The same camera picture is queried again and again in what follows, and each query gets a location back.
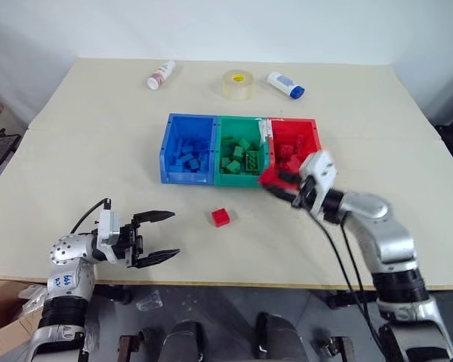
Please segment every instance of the blue cap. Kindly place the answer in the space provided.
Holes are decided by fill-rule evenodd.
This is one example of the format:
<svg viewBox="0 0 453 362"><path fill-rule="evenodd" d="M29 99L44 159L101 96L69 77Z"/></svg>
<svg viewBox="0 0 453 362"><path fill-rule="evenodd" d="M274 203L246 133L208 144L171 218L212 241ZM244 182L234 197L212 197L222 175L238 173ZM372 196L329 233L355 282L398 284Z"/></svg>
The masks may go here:
<svg viewBox="0 0 453 362"><path fill-rule="evenodd" d="M305 89L303 89L300 85L292 89L292 92L290 92L290 97L294 98L295 100L297 98L302 97L302 94L304 94Z"/></svg>

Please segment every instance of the cardboard box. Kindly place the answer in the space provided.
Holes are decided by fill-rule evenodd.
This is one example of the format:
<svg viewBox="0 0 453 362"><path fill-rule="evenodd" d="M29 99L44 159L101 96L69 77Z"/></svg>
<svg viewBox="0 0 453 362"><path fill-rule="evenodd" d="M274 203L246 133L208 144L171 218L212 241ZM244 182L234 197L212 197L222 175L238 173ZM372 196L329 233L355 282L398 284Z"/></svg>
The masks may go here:
<svg viewBox="0 0 453 362"><path fill-rule="evenodd" d="M23 304L18 293L28 286L27 283L0 281L0 356L29 341L37 329L41 309L13 321Z"/></svg>

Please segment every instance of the white wall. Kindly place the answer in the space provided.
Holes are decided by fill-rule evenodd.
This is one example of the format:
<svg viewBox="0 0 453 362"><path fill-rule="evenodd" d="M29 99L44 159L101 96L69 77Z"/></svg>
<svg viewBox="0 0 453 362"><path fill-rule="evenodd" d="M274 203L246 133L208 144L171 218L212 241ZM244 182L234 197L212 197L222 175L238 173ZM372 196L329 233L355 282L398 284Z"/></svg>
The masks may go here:
<svg viewBox="0 0 453 362"><path fill-rule="evenodd" d="M453 116L453 0L0 0L0 97L20 118L77 56L391 63L431 121Z"/></svg>

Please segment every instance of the sticker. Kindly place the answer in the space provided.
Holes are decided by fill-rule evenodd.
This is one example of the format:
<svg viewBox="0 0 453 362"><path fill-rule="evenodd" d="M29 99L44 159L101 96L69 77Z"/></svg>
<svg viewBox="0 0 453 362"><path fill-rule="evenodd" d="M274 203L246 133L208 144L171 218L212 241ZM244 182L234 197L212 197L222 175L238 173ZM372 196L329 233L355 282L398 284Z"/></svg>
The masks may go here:
<svg viewBox="0 0 453 362"><path fill-rule="evenodd" d="M277 77L277 81L279 81L280 83L282 83L283 85L285 85L287 87L294 85L294 82L292 80L288 79L287 77L285 77L284 75L279 75Z"/></svg>
<svg viewBox="0 0 453 362"><path fill-rule="evenodd" d="M262 118L258 122L258 129L260 131L260 144L263 145L267 138L273 138L272 122L269 119Z"/></svg>

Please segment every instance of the wooden table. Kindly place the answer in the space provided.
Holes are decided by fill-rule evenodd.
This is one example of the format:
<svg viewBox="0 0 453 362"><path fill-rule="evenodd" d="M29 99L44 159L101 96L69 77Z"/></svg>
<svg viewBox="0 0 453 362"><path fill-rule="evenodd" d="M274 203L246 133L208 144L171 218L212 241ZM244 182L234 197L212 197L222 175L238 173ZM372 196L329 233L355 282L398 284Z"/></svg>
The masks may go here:
<svg viewBox="0 0 453 362"><path fill-rule="evenodd" d="M51 245L109 197L123 223L145 210L174 211L140 231L148 253L181 253L144 269L103 262L99 282L345 288L328 242L303 212L260 189L159 182L168 114L181 112L315 118L339 170L336 188L388 199L414 235L428 287L453 289L453 160L391 67L180 61L152 91L145 80L160 63L79 59L72 67L0 177L0 278L45 281ZM254 75L249 101L220 95L230 69ZM293 101L273 89L265 82L273 70L307 94ZM233 220L217 229L209 214L220 207ZM349 265L338 227L328 229ZM354 253L361 261L357 246Z"/></svg>

